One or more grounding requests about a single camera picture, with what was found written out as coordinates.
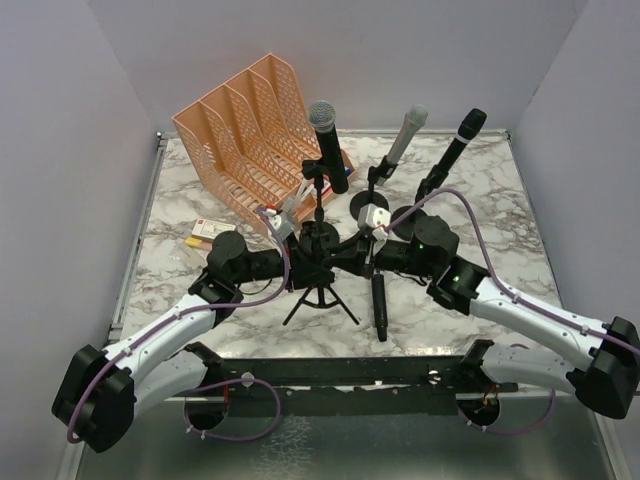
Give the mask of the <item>black microphone white band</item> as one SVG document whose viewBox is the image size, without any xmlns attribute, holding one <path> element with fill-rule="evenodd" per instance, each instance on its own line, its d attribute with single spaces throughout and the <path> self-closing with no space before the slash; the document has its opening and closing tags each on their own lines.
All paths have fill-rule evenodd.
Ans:
<svg viewBox="0 0 640 480">
<path fill-rule="evenodd" d="M 373 274 L 371 279 L 371 293 L 374 325 L 376 328 L 378 340 L 380 342 L 386 342 L 388 330 L 388 314 L 385 281 L 384 275 L 382 273 Z"/>
</svg>

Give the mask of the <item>small black tripod stand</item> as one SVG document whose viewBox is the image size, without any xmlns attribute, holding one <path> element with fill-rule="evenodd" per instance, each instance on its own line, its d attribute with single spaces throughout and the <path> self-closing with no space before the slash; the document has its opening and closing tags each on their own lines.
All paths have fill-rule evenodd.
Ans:
<svg viewBox="0 0 640 480">
<path fill-rule="evenodd" d="M 300 235 L 297 240 L 293 240 L 293 237 L 290 237 L 288 240 L 288 247 L 290 246 L 298 246 L 313 263 L 320 266 L 325 271 L 325 282 L 315 287 L 303 289 L 304 293 L 299 297 L 294 307 L 287 314 L 282 325 L 287 326 L 301 306 L 307 306 L 317 310 L 328 310 L 339 306 L 355 325 L 359 325 L 360 321 L 332 287 L 335 282 L 335 274 L 330 268 L 323 264 L 324 260 L 329 257 L 329 251 L 312 253 L 307 242 L 300 242 Z"/>
</svg>

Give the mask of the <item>black microphone silver grille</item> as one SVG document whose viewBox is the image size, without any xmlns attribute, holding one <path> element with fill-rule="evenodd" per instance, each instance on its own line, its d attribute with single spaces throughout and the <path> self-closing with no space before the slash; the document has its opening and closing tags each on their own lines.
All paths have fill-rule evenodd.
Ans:
<svg viewBox="0 0 640 480">
<path fill-rule="evenodd" d="M 346 193 L 349 182 L 335 128 L 334 107 L 324 100 L 311 104 L 308 109 L 308 121 L 316 133 L 321 151 L 320 163 L 326 170 L 332 190 L 336 194 Z"/>
</svg>

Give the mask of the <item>black microphone grey band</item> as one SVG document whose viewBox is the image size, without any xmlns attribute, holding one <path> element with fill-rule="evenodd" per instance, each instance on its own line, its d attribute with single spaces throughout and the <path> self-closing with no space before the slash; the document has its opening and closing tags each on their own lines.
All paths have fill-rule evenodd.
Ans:
<svg viewBox="0 0 640 480">
<path fill-rule="evenodd" d="M 445 153 L 434 166 L 435 171 L 447 175 L 455 162 L 467 148 L 469 143 L 479 134 L 487 120 L 487 114 L 478 108 L 473 108 L 462 120 L 458 130 L 446 149 Z"/>
</svg>

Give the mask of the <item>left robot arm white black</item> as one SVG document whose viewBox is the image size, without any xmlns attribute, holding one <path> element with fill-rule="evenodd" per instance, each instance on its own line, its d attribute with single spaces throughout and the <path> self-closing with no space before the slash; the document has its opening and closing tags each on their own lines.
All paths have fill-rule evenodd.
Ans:
<svg viewBox="0 0 640 480">
<path fill-rule="evenodd" d="M 294 235 L 274 249 L 251 252 L 240 233 L 219 234 L 206 267 L 174 307 L 126 339 L 101 350 L 86 345 L 73 355 L 52 405 L 53 415 L 67 428 L 68 442 L 104 452 L 144 407 L 197 389 L 204 364 L 193 354 L 183 363 L 172 356 L 235 309 L 262 306 L 276 297 L 245 302 L 241 284 L 279 279 L 281 290 L 293 290 L 332 277 L 323 258 L 314 258 Z"/>
</svg>

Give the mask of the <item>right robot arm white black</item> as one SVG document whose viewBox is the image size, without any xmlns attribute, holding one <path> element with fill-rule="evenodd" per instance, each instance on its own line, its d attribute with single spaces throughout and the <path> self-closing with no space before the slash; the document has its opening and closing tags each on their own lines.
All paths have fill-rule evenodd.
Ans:
<svg viewBox="0 0 640 480">
<path fill-rule="evenodd" d="M 639 385 L 639 334 L 616 316 L 593 319 L 549 305 L 492 277 L 457 253 L 458 236 L 439 216 L 425 215 L 410 241 L 388 240 L 377 253 L 356 234 L 331 248 L 328 265 L 363 276 L 373 270 L 430 278 L 428 295 L 441 307 L 505 326 L 544 347 L 516 353 L 490 344 L 480 359 L 495 383 L 528 383 L 573 394 L 612 419 L 627 416 Z"/>
</svg>

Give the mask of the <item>white remote red button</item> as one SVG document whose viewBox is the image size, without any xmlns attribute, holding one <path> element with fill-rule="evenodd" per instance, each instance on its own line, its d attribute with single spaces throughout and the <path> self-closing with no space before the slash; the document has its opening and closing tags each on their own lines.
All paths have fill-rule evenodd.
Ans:
<svg viewBox="0 0 640 480">
<path fill-rule="evenodd" d="M 219 234 L 236 230 L 237 227 L 235 225 L 217 220 L 200 218 L 196 221 L 192 229 L 191 236 L 196 239 L 212 243 Z"/>
</svg>

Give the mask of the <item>yellow capped pen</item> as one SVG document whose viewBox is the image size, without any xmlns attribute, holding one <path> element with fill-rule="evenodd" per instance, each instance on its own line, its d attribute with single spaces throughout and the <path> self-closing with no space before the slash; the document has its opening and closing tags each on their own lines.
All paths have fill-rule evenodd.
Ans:
<svg viewBox="0 0 640 480">
<path fill-rule="evenodd" d="M 211 251 L 213 247 L 213 244 L 211 242 L 207 242 L 195 237 L 188 237 L 185 240 L 185 245 L 190 248 L 203 250 L 203 251 Z"/>
</svg>

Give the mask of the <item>black mounting base bar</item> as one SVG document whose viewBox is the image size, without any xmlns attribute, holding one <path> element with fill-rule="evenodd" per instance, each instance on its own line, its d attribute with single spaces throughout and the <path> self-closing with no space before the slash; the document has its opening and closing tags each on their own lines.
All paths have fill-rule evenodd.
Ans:
<svg viewBox="0 0 640 480">
<path fill-rule="evenodd" d="M 449 356 L 224 359 L 194 342 L 185 350 L 214 389 L 187 407 L 197 417 L 454 415 L 457 395 L 479 398 L 493 387 L 481 369 L 493 344 L 477 340 Z"/>
</svg>

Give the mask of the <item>aluminium frame rail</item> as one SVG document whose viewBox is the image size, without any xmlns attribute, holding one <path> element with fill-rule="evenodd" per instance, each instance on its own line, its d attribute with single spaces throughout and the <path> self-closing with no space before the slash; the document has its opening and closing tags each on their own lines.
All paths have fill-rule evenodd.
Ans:
<svg viewBox="0 0 640 480">
<path fill-rule="evenodd" d="M 111 316 L 109 328 L 107 330 L 105 340 L 106 345 L 110 345 L 118 341 L 122 334 L 124 316 L 126 313 L 126 308 L 128 306 L 132 284 L 136 276 L 136 268 L 138 265 L 147 224 L 154 202 L 154 195 L 164 161 L 168 139 L 171 137 L 171 135 L 167 132 L 157 132 L 156 137 L 156 151 L 151 170 L 151 178 L 144 195 L 142 210 L 134 231 L 133 243 L 128 254 L 125 272 L 116 298 L 116 304 Z M 67 444 L 65 446 L 61 457 L 60 466 L 56 474 L 56 479 L 76 478 L 83 450 L 84 445 L 80 443 Z"/>
</svg>

